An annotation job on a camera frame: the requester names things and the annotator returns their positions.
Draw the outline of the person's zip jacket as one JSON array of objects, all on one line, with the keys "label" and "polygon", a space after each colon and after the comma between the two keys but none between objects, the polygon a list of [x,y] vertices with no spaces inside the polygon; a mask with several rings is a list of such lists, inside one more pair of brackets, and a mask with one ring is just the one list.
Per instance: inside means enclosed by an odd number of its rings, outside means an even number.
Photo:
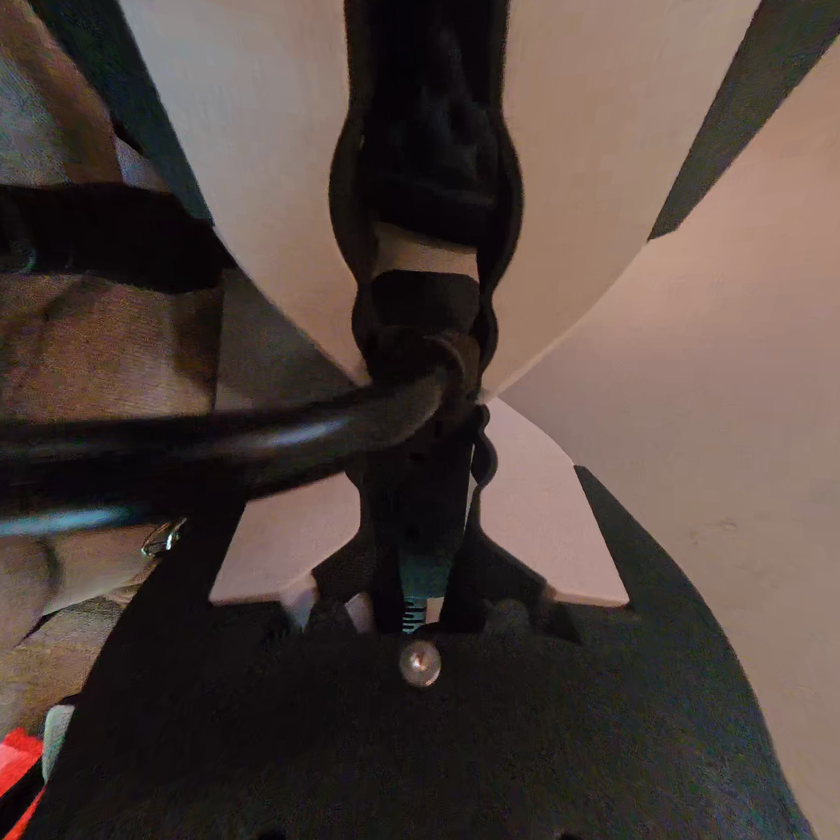
[{"label": "person's zip jacket", "polygon": [[[8,198],[175,200],[208,219],[118,2],[2,2]],[[205,414],[222,291],[67,268],[2,271],[2,421]],[[39,734],[150,576],[159,524],[2,538],[2,736]]]}]

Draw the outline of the black power strip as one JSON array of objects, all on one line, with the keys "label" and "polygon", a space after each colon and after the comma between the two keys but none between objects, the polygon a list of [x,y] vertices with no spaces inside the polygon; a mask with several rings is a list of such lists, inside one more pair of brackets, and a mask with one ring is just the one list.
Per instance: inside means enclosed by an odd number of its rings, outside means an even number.
[{"label": "black power strip", "polygon": [[479,418],[474,404],[463,423],[432,419],[403,443],[363,459],[376,546],[406,599],[445,594],[465,534]]}]

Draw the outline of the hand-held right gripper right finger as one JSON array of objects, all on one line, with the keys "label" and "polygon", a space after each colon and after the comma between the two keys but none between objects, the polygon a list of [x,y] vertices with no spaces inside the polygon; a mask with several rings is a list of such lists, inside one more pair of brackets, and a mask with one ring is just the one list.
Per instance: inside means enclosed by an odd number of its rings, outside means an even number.
[{"label": "hand-held right gripper right finger", "polygon": [[500,398],[479,404],[470,499],[479,533],[535,573],[561,602],[622,608],[627,589],[607,548],[573,460]]}]

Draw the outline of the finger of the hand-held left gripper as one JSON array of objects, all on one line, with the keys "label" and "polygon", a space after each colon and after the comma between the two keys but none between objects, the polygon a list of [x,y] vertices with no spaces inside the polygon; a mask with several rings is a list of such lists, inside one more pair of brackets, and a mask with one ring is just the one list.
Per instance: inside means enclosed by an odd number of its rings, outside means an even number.
[{"label": "finger of the hand-held left gripper", "polygon": [[357,286],[329,211],[349,110],[344,2],[121,2],[219,237],[357,385]]},{"label": "finger of the hand-held left gripper", "polygon": [[511,3],[501,110],[523,210],[484,397],[550,352],[645,245],[758,5]]}]

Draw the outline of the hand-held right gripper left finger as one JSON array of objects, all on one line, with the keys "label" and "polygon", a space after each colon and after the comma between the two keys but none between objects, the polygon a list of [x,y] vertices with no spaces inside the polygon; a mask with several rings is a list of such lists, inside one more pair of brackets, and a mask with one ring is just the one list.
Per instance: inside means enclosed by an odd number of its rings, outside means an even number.
[{"label": "hand-held right gripper left finger", "polygon": [[339,474],[249,502],[210,592],[214,604],[274,600],[352,540],[361,497]]}]

